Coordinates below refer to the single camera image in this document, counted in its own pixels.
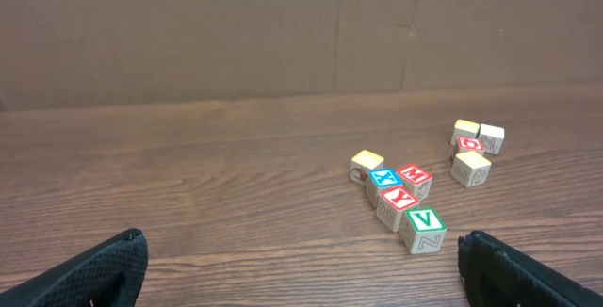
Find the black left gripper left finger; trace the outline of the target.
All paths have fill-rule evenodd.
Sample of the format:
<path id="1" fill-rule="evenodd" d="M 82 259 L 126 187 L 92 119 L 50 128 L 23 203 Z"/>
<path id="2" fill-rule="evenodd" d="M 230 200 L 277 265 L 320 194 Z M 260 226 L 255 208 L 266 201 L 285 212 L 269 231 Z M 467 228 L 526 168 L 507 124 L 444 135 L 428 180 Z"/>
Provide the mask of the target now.
<path id="1" fill-rule="evenodd" d="M 131 228 L 1 294 L 1 307 L 133 307 L 148 243 Z"/>

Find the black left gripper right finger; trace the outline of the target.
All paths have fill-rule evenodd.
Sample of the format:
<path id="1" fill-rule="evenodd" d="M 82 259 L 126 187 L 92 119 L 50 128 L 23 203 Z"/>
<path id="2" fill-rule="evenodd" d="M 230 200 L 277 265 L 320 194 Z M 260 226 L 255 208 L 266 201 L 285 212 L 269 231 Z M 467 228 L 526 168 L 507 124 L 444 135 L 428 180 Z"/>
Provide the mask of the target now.
<path id="1" fill-rule="evenodd" d="M 458 238 L 471 307 L 602 307 L 602 296 L 483 231 Z"/>

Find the green V wooden block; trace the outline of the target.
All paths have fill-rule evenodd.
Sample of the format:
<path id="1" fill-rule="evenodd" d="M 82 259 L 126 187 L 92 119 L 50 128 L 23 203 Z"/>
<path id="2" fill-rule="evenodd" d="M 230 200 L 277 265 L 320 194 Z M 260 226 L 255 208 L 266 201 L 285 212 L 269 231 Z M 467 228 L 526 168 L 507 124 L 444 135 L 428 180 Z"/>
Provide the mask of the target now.
<path id="1" fill-rule="evenodd" d="M 447 230 L 435 209 L 422 207 L 403 213 L 399 233 L 408 251 L 416 255 L 439 252 Z"/>

